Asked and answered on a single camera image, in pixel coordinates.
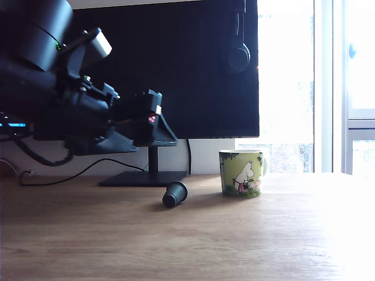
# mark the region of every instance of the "monitor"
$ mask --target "monitor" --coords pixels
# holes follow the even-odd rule
[[[163,115],[179,139],[259,136],[257,1],[247,1],[244,17],[250,63],[230,74],[232,1],[74,10],[71,38],[100,27],[112,45],[107,58],[81,74],[113,86],[123,102],[149,88],[161,92]]]

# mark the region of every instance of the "robotic arm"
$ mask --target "robotic arm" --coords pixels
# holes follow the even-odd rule
[[[72,16],[66,0],[0,1],[0,111],[33,123],[37,141],[64,141],[69,154],[51,165],[3,122],[12,140],[48,166],[73,155],[175,146],[177,138],[161,113],[162,94],[149,90],[120,103],[114,88],[104,84],[99,90],[80,75],[82,67],[104,59],[112,48],[100,28],[62,44]]]

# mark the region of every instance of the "mug handle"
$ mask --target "mug handle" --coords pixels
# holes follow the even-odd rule
[[[268,162],[267,162],[267,159],[265,157],[263,157],[263,176],[265,176],[265,174],[267,174],[267,171],[268,171]]]

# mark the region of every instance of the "mug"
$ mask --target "mug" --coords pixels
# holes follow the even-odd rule
[[[267,161],[262,150],[219,151],[221,189],[224,196],[254,198],[261,194]]]

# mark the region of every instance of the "wooden table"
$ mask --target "wooden table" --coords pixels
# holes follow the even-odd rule
[[[169,210],[165,189],[99,180],[2,183],[3,281],[375,280],[369,182],[271,174],[242,200],[221,195],[219,176],[192,176]]]

